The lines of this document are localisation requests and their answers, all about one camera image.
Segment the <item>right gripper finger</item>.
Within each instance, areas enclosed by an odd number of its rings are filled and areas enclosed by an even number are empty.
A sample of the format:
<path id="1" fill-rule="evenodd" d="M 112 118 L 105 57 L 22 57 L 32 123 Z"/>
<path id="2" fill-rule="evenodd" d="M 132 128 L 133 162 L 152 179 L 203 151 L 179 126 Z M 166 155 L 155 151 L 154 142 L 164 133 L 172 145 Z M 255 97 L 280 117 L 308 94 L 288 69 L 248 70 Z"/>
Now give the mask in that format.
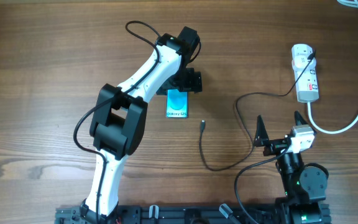
<path id="1" fill-rule="evenodd" d="M 257 128 L 254 137 L 254 146 L 265 146 L 269 142 L 269 136 L 267 134 L 264 121 L 261 115 L 257 117 Z"/>
<path id="2" fill-rule="evenodd" d="M 316 134 L 316 131 L 306 122 L 299 111 L 294 112 L 294 119 L 293 134 Z"/>

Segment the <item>Galaxy S25 smartphone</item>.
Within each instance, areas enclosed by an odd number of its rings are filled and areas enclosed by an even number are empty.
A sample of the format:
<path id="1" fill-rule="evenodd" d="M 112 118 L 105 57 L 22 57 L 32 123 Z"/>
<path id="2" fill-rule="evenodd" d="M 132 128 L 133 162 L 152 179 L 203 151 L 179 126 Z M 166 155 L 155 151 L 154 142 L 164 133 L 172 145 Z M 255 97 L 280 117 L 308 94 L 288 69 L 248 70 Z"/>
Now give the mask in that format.
<path id="1" fill-rule="evenodd" d="M 167 118 L 187 118 L 188 117 L 188 93 L 178 90 L 167 91 Z"/>

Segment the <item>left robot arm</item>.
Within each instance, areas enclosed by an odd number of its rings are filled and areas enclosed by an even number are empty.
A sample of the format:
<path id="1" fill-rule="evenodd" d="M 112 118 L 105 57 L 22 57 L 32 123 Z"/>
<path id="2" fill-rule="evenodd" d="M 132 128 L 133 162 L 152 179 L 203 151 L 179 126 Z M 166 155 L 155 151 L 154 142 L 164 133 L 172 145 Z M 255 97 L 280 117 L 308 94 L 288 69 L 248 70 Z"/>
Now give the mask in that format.
<path id="1" fill-rule="evenodd" d="M 188 67 L 201 50 L 197 31 L 184 27 L 178 36 L 158 35 L 146 62 L 118 86 L 100 89 L 96 106 L 78 122 L 92 117 L 96 169 L 91 192 L 80 205 L 88 223 L 114 223 L 119 204 L 118 190 L 124 164 L 138 148 L 145 130 L 148 103 L 154 95 L 169 90 L 181 93 L 202 91 L 200 72 Z"/>

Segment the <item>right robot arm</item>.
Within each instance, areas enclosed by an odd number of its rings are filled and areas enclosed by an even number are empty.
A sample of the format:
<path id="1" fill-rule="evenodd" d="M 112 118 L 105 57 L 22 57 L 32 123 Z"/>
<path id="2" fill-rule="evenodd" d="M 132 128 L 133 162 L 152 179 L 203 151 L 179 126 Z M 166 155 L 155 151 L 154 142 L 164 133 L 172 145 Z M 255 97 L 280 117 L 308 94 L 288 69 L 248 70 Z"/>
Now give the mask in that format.
<path id="1" fill-rule="evenodd" d="M 284 138 L 271 140 L 264 121 L 257 117 L 256 147 L 264 147 L 264 156 L 277 156 L 276 168 L 281 176 L 285 197 L 276 199 L 279 223 L 331 223 L 329 205 L 324 204 L 328 186 L 328 170 L 317 164 L 305 164 L 301 152 L 310 149 L 316 131 L 294 112 L 295 125 Z"/>

